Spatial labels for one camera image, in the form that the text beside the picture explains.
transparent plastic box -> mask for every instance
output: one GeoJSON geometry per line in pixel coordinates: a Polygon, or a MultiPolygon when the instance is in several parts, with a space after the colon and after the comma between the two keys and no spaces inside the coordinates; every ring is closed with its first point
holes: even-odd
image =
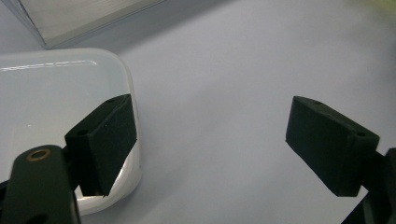
{"type": "Polygon", "coordinates": [[[140,177],[140,140],[129,69],[101,49],[59,49],[0,56],[0,182],[33,147],[65,147],[66,133],[110,98],[130,93],[137,141],[107,197],[83,197],[81,215],[98,212],[130,194],[140,177]]]}
{"type": "Polygon", "coordinates": [[[45,49],[72,44],[163,0],[2,0],[45,49]]]}

screw hole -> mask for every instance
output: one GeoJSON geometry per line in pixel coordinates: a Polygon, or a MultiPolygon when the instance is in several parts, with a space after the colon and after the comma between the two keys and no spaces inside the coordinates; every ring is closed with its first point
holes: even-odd
{"type": "Polygon", "coordinates": [[[47,215],[39,214],[39,215],[36,215],[36,216],[30,218],[26,222],[26,224],[45,224],[47,222],[47,219],[48,219],[47,215]]]}
{"type": "Polygon", "coordinates": [[[88,133],[88,130],[81,130],[77,133],[77,135],[85,135],[88,133]]]}
{"type": "Polygon", "coordinates": [[[50,150],[47,148],[41,148],[36,151],[31,152],[27,156],[28,161],[41,161],[46,159],[50,155],[50,150]]]}

clear acrylic box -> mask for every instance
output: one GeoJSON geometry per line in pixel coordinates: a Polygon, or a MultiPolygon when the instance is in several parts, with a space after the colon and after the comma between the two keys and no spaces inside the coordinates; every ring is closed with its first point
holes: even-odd
{"type": "Polygon", "coordinates": [[[2,0],[45,49],[84,35],[163,0],[2,0]]]}

white table surface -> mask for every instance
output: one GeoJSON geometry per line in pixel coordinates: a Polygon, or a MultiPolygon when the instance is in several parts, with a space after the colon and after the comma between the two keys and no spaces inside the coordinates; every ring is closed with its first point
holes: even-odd
{"type": "MultiPolygon", "coordinates": [[[[335,197],[285,143],[293,95],[396,146],[396,21],[358,0],[168,0],[70,48],[131,68],[142,137],[139,187],[84,224],[341,223],[365,191],[335,197]]],[[[0,54],[33,50],[0,3],[0,54]]]]}

white plastic container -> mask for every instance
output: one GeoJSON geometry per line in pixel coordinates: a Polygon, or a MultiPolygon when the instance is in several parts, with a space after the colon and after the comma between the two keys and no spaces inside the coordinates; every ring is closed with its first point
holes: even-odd
{"type": "Polygon", "coordinates": [[[108,197],[82,197],[81,215],[109,207],[131,193],[141,170],[140,141],[131,74],[113,53],[62,49],[0,57],[0,182],[23,151],[65,146],[64,135],[107,99],[131,93],[137,142],[108,197]]]}

